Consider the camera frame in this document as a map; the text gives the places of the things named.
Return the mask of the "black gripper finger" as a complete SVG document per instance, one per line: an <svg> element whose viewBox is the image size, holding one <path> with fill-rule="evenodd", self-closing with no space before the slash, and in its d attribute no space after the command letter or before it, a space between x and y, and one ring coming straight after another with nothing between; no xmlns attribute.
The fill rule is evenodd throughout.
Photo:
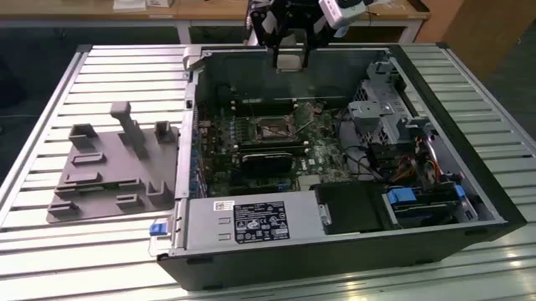
<svg viewBox="0 0 536 301"><path fill-rule="evenodd" d="M271 50L272 68L277 65L279 46L288 32L287 6L251 6L249 20L256 42Z"/></svg>
<svg viewBox="0 0 536 301"><path fill-rule="evenodd" d="M305 13L304 25L305 41L303 44L303 68L308 66L309 52L328 44L331 28L323 13Z"/></svg>

